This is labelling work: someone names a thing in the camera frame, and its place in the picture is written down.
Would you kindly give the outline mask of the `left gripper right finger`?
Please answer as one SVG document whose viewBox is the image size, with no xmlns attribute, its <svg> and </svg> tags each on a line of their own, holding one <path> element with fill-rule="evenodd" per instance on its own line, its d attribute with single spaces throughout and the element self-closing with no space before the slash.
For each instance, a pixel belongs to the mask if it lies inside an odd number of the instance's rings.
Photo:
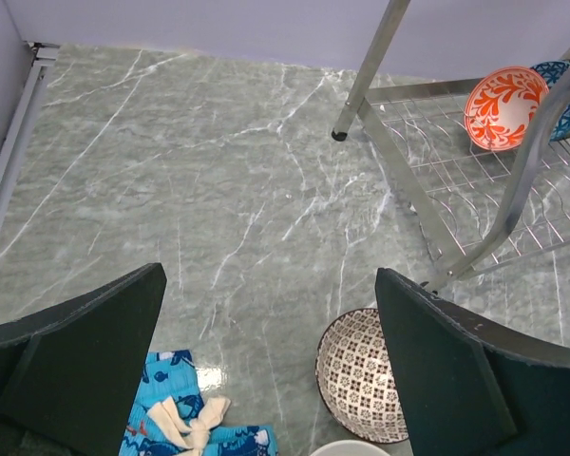
<svg viewBox="0 0 570 456">
<path fill-rule="evenodd" d="M 380 268 L 375 295 L 416 455 L 570 455 L 570 348 Z"/>
</svg>

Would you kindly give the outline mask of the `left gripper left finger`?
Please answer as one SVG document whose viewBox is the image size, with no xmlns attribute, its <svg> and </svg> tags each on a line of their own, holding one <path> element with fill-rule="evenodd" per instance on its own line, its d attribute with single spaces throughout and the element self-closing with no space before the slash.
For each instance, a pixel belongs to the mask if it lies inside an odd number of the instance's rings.
<svg viewBox="0 0 570 456">
<path fill-rule="evenodd" d="M 0 324 L 0 455 L 28 431 L 78 455 L 118 453 L 166 282 L 148 263 Z"/>
</svg>

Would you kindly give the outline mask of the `steel two-tier dish rack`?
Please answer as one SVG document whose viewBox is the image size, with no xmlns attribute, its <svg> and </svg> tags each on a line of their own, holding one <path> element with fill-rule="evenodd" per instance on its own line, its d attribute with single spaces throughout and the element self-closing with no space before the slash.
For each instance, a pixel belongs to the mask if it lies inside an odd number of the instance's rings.
<svg viewBox="0 0 570 456">
<path fill-rule="evenodd" d="M 534 159 L 483 150 L 463 121 L 474 80 L 372 86 L 407 8 L 388 3 L 332 137 L 359 120 L 383 156 L 437 264 L 426 288 L 570 245 L 570 138 Z"/>
</svg>

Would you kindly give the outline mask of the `orange floral pattern bowl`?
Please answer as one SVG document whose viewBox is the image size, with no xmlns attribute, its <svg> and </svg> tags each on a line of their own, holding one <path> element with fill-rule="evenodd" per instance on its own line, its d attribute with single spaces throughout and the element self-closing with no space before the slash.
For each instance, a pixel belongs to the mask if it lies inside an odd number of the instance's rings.
<svg viewBox="0 0 570 456">
<path fill-rule="evenodd" d="M 485 76 L 464 109 L 468 137 L 478 147 L 501 152 L 520 146 L 549 92 L 543 77 L 525 66 L 506 66 Z"/>
</svg>

